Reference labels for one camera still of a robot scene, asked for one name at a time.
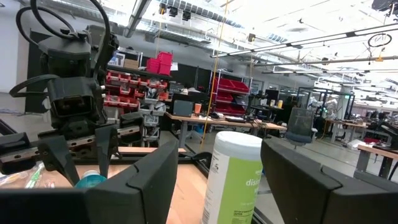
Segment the green label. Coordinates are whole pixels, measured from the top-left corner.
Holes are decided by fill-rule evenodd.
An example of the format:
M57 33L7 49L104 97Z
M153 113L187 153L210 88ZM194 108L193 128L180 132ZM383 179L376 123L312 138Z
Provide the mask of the green label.
M229 158L217 223L251 223L261 172L261 161Z

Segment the disinfecting wipes container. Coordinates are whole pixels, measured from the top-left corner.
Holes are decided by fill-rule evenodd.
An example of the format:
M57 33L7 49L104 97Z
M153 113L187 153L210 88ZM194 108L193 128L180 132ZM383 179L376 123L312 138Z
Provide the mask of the disinfecting wipes container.
M261 141L233 131L216 135L202 224L251 223L262 172Z

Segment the desk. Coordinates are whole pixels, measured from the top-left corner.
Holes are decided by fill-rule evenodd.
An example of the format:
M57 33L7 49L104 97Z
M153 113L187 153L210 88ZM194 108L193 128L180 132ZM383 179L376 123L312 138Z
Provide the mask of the desk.
M169 118L174 119L174 120L179 120L182 122L181 124L181 130L180 130L180 136L178 137L178 146L179 147L184 147L185 146L185 138L187 137L187 131L188 131L188 122L191 123L205 123L206 119L201 119L195 115L192 115L190 118L189 117L182 117L182 116L174 116L171 115L170 113L166 112L165 113ZM208 124L219 124L219 125L223 125L223 126L235 126L235 127L244 127L244 128L252 128L252 134L256 134L258 131L258 125L256 123L235 123L235 122L229 122L229 121L225 121L222 119L207 119L207 123ZM267 129L278 129L278 130L286 130L285 127L276 125L276 124L272 124L272 123L263 123L263 125L267 128Z
M350 133L350 135L349 135L349 140L348 140L348 142L351 142L352 140L353 140L353 138L354 138L354 133L355 133L355 130L357 129L357 128L362 128L362 129L366 129L367 128L367 126L366 126L366 124L365 123L363 123L363 124L353 124L353 123L349 123L349 122L344 122L344 121L337 121L337 120L332 120L332 119L327 119L326 120L327 122L330 122L330 123L332 123L332 124L341 124L341 125L347 125L347 129L341 129L341 128L338 128L338 125L333 125L333 129L332 129L332 131L333 131L333 134L331 135L331 142L334 142L335 140L336 140L336 135L337 135L337 133L339 133L340 131L343 131L343 132L348 132L348 127L350 127L351 129L351 131L349 132Z
M360 150L359 159L356 164L356 170L359 172L366 172L366 168L368 167L369 157L371 153L379 154L380 156L384 156L383 161L381 162L381 167L379 171L379 177L388 178L390 173L392 161L394 159L398 160L398 151L385 151L382 149L373 148L372 145L368 144L360 144L358 146Z
M152 152L155 148L120 147L122 152ZM110 165L109 177L116 175L130 165ZM98 170L98 166L77 166L79 176L88 170ZM71 187L70 183L56 171L44 171L40 187L44 187L47 180L55 182L55 187ZM17 180L7 187L24 188L26 180ZM179 164L177 181L170 205L167 224L199 224L205 203L207 178L193 164Z

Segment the white lid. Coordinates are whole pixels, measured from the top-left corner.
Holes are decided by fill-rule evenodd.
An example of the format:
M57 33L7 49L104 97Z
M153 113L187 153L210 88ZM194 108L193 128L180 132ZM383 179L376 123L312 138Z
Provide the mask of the white lid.
M216 135L214 149L226 156L247 160L261 160L262 139L249 134L220 131Z
M89 170L89 171L86 171L83 175L82 175L82 177L81 177L81 179L83 179L83 178L85 178L85 177L88 177L89 175L99 175L100 173L97 171L97 170Z

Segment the cardboard box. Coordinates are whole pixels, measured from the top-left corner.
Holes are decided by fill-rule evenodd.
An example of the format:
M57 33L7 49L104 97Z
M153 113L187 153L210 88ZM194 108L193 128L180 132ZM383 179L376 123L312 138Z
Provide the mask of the cardboard box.
M138 69L139 63L136 60L125 59L124 68Z

